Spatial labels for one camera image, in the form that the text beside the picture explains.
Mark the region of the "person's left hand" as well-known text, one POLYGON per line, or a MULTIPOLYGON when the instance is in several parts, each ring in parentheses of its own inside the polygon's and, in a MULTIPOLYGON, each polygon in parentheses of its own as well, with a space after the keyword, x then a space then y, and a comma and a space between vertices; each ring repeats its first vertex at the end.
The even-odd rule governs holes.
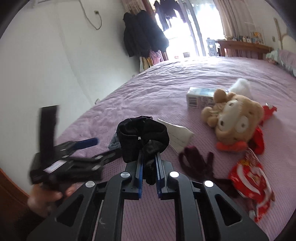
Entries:
POLYGON ((27 205, 30 211, 46 218, 52 211, 51 204, 61 200, 63 196, 62 192, 49 190, 41 184, 36 184, 31 188, 27 205))

